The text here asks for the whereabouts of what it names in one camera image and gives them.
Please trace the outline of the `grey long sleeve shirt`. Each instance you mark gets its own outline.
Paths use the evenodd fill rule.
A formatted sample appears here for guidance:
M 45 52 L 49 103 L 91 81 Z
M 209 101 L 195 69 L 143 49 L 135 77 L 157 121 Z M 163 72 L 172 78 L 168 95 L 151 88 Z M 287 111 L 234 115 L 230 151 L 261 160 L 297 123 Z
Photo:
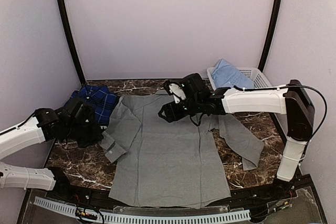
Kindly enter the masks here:
M 101 147 L 117 164 L 109 197 L 134 207 L 202 208 L 228 198 L 230 189 L 213 129 L 243 161 L 258 167 L 264 143 L 233 115 L 168 123 L 158 116 L 172 97 L 124 95 L 110 116 Z

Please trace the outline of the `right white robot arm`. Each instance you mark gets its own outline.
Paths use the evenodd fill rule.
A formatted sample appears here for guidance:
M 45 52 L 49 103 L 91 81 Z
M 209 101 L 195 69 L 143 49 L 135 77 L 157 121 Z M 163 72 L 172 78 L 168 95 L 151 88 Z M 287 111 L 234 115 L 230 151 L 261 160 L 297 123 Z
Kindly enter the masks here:
M 158 116 L 169 123 L 197 114 L 210 116 L 269 112 L 286 115 L 287 141 L 276 175 L 278 180 L 268 187 L 268 195 L 278 200 L 287 193 L 287 182 L 293 179 L 313 137 L 314 105 L 298 80 L 291 80 L 288 85 L 278 87 L 228 87 L 211 91 L 204 80 L 191 75 L 180 82 L 166 81 L 163 87 L 174 100 L 163 105 Z

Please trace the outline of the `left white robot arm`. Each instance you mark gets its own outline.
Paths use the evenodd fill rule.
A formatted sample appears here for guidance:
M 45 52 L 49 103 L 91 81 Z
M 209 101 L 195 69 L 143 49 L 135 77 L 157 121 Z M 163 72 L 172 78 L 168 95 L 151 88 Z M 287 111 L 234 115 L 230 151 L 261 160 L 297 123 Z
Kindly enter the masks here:
M 37 109 L 24 122 L 1 132 L 1 158 L 50 140 L 73 140 L 79 148 L 86 148 L 101 139 L 102 129 L 90 109 Z M 67 183 L 58 167 L 28 168 L 1 162 L 1 188 L 53 190 L 61 200 L 69 201 L 74 189 Z

